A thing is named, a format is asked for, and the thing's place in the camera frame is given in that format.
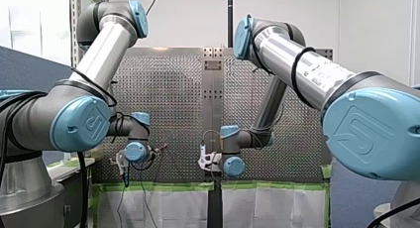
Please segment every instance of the white wall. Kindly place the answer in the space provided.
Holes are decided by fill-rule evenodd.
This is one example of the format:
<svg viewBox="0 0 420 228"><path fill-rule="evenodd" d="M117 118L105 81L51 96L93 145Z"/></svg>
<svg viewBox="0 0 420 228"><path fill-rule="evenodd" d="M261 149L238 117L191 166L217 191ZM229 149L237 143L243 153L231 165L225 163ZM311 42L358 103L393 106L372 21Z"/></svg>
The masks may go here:
<svg viewBox="0 0 420 228"><path fill-rule="evenodd" d="M413 0L340 0L339 63L410 84L412 6Z"/></svg>
<svg viewBox="0 0 420 228"><path fill-rule="evenodd" d="M138 1L149 8L153 0ZM295 24L308 45L338 49L338 0L234 0L234 5L235 29L250 13ZM227 0L157 0L148 20L150 36L138 47L227 45Z"/></svg>

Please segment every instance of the diamond plate metal wall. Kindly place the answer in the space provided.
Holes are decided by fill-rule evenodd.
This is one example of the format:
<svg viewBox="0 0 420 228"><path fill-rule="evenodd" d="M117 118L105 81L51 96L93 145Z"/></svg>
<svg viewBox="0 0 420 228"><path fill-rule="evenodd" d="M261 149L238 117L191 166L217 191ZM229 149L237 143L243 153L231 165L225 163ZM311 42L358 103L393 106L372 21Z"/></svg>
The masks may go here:
<svg viewBox="0 0 420 228"><path fill-rule="evenodd" d="M152 146L169 145L155 164L143 171L142 179L157 181L202 181L197 164L202 135L201 81L202 49L130 49L114 77L117 110L125 114L151 114ZM103 159L94 167L94 182L121 181L109 158L125 148L126 138L102 144ZM140 173L131 170L133 180Z"/></svg>
<svg viewBox="0 0 420 228"><path fill-rule="evenodd" d="M319 50L331 57L331 50ZM190 182L203 181L199 169L199 144L203 132L203 49L130 49L115 80L117 109L125 114L146 111L151 114L151 145L168 144L166 153L142 174L144 180ZM250 128L259 110L269 77L255 67L232 57L223 49L222 124ZM243 150L247 163L241 179L318 182L320 165L330 161L323 147L318 112L299 101L290 90L283 116L275 127L275 144L262 151ZM94 166L94 182L121 181L118 169L109 159L125 148L126 138L114 144L106 139L99 150L102 160ZM131 178L139 180L138 171Z"/></svg>

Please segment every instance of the robotic arm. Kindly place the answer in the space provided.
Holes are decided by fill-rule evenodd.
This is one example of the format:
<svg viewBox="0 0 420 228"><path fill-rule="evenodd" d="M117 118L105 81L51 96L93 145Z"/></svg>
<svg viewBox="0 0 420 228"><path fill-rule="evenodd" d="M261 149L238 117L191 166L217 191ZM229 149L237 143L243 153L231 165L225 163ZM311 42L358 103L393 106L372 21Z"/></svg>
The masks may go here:
<svg viewBox="0 0 420 228"><path fill-rule="evenodd" d="M6 227L62 227L58 218L58 223L39 219L40 224L31 225L25 222L34 220L23 218L52 202L50 212L62 217L57 206L62 207L63 201L56 199L62 197L58 195L62 186L52 186L41 151L84 152L107 136L126 136L129 144L120 153L124 160L140 163L155 157L148 145L149 114L118 117L111 91L111 80L127 48L147 34L148 22L139 2L92 4L77 25L77 40L90 48L69 79L57 82L48 94L0 91L0 215Z"/></svg>
<svg viewBox="0 0 420 228"><path fill-rule="evenodd" d="M348 169L374 179L420 178L418 90L375 71L349 71L305 48L294 26L250 16L237 28L234 54L275 75L254 128L272 124L286 84L321 112L327 145ZM235 126L222 127L225 173L230 173L229 165L242 173L239 152L245 138Z"/></svg>

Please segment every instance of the blue cap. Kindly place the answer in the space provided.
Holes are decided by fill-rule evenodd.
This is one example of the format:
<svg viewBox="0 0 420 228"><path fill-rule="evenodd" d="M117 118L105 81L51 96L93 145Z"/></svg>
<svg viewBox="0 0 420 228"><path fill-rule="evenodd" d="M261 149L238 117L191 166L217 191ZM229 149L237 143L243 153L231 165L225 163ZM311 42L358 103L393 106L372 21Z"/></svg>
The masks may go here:
<svg viewBox="0 0 420 228"><path fill-rule="evenodd" d="M222 126L220 128L220 137L222 139L231 137L239 132L238 125L232 125L232 126Z"/></svg>
<svg viewBox="0 0 420 228"><path fill-rule="evenodd" d="M223 164L223 171L227 176L240 176L245 171L245 163L239 157L230 157Z"/></svg>
<svg viewBox="0 0 420 228"><path fill-rule="evenodd" d="M420 180L420 98L389 88L364 88L339 97L323 121L337 160L360 175Z"/></svg>
<svg viewBox="0 0 420 228"><path fill-rule="evenodd" d="M132 117L136 118L139 122L150 126L151 125L151 115L146 112L132 112Z"/></svg>
<svg viewBox="0 0 420 228"><path fill-rule="evenodd" d="M142 143L131 142L125 149L125 156L129 162L140 163L148 156L148 152Z"/></svg>
<svg viewBox="0 0 420 228"><path fill-rule="evenodd" d="M146 38L149 33L148 18L146 17L145 9L138 1L129 1L132 9L133 17L136 22L137 30L140 38Z"/></svg>
<svg viewBox="0 0 420 228"><path fill-rule="evenodd" d="M248 24L248 18L242 19L238 24L235 33L234 56L239 59L245 59L250 48L251 26Z"/></svg>
<svg viewBox="0 0 420 228"><path fill-rule="evenodd" d="M55 116L50 128L52 145L62 152L83 152L98 146L108 134L108 105L94 96L68 102Z"/></svg>

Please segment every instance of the logo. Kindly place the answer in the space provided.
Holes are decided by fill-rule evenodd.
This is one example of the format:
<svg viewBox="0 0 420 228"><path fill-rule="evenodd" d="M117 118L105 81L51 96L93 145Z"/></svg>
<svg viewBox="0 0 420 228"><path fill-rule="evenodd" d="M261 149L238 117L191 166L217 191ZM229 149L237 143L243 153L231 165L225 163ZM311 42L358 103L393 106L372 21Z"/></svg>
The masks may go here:
<svg viewBox="0 0 420 228"><path fill-rule="evenodd" d="M89 116L87 117L86 122L84 123L84 128L86 128L86 132L89 135L89 137L96 141L98 140L98 137L104 129L105 125L105 117L98 110L98 108L95 107L89 113Z"/></svg>
<svg viewBox="0 0 420 228"><path fill-rule="evenodd" d="M357 107L349 109L332 139L365 163L386 147L393 130Z"/></svg>

